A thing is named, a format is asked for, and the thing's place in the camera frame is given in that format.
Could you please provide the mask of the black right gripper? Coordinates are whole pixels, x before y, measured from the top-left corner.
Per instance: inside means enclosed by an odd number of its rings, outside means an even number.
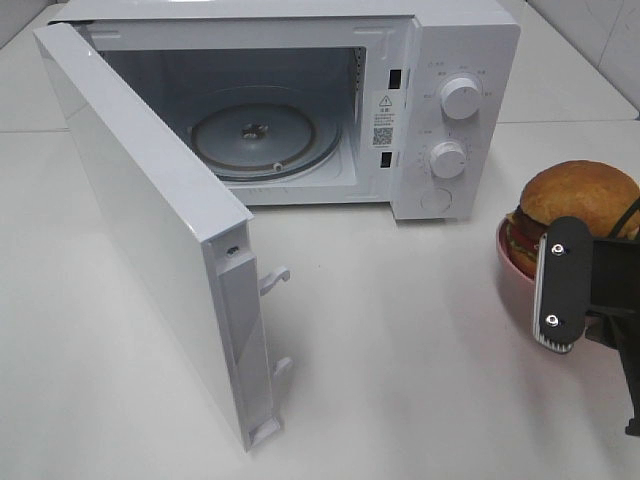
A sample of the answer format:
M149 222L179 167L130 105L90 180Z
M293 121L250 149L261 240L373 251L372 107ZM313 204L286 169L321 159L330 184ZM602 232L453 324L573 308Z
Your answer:
M639 241L596 239L593 250L587 225L575 217L560 217L539 242L534 339L554 353L570 352L585 330L590 302L594 320L587 337L618 349L633 406L625 434L638 435Z

